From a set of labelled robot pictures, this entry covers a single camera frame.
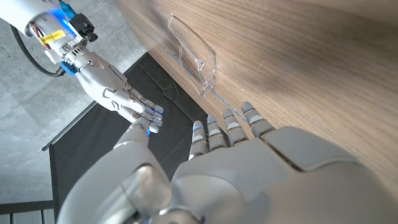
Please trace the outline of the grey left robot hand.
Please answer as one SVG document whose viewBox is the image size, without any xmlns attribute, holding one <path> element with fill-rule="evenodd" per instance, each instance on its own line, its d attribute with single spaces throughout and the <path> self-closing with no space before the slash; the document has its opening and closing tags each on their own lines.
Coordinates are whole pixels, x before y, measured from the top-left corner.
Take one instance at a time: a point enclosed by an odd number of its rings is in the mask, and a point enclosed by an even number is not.
<svg viewBox="0 0 398 224">
<path fill-rule="evenodd" d="M 172 178 L 149 150 L 151 120 L 128 127 L 76 182 L 58 223 L 396 223 L 397 199 L 346 150 L 241 107 L 227 128 L 194 122 L 188 160 Z"/>
</svg>

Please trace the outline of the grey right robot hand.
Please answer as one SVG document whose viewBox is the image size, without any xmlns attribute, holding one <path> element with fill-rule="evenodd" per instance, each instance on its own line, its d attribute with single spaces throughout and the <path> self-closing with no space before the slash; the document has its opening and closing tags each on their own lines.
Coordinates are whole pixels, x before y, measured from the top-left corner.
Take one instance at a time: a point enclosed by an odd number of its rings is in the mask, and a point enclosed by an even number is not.
<svg viewBox="0 0 398 224">
<path fill-rule="evenodd" d="M 85 92 L 98 104 L 130 123 L 142 118 L 149 125 L 148 132 L 159 132 L 163 107 L 143 97 L 115 66 L 83 46 L 69 51 L 64 59 L 76 70 L 75 76 Z"/>
</svg>

